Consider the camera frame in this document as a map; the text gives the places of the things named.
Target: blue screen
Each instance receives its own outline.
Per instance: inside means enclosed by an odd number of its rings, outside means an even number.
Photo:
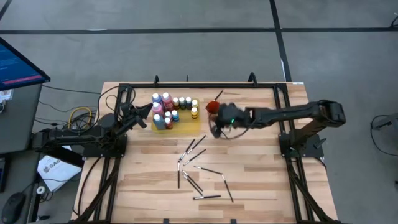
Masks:
[[[0,44],[0,89],[10,89],[39,80],[44,82],[45,78]]]

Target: yellow tray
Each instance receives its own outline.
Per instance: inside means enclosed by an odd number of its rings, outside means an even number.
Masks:
[[[198,110],[198,118],[193,119],[190,110],[177,110],[180,121],[173,122],[173,129],[158,130],[152,120],[151,130],[156,134],[200,134],[201,130],[201,111]]]

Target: pink paint bottle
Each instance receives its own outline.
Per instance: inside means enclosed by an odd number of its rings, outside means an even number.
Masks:
[[[163,101],[163,104],[164,104],[164,109],[166,111],[172,111],[173,110],[173,99],[172,99],[172,96],[170,96],[168,93],[163,93],[162,101]]]
[[[152,107],[152,112],[154,114],[159,114],[161,116],[164,116],[162,105],[160,105],[159,103],[154,102],[154,105]]]

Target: computer mouse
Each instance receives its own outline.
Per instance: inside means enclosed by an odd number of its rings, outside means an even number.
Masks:
[[[15,193],[8,198],[1,213],[1,220],[4,224],[13,224],[18,220],[25,204],[25,199],[25,194],[21,192]]]

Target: white bottle cap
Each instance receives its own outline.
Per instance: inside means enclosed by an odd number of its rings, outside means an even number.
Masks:
[[[168,93],[163,93],[163,98],[165,98],[167,100],[169,98],[169,94]]]
[[[160,121],[160,115],[159,114],[155,114],[154,119],[155,119],[155,121]]]

